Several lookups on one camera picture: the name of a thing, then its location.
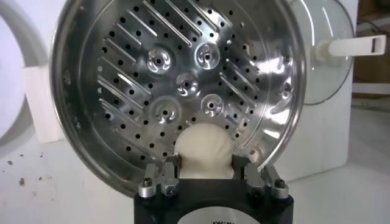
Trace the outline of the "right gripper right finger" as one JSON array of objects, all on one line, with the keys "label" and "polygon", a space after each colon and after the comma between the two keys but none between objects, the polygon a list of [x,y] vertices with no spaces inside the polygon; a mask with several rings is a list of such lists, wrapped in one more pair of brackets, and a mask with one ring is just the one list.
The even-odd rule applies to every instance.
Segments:
[{"label": "right gripper right finger", "polygon": [[289,197],[289,187],[273,165],[258,169],[249,158],[233,155],[232,167],[233,179],[243,180],[250,194],[270,195],[272,198]]}]

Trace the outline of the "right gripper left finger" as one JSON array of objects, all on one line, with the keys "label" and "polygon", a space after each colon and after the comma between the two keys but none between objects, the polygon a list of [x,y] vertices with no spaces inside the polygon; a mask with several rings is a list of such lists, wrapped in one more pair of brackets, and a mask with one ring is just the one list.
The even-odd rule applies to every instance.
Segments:
[{"label": "right gripper left finger", "polygon": [[161,170],[155,163],[146,166],[143,180],[138,186],[138,195],[141,198],[153,198],[157,195],[157,187],[165,197],[173,197],[178,193],[178,184],[181,168],[181,156],[175,154],[167,157]]}]

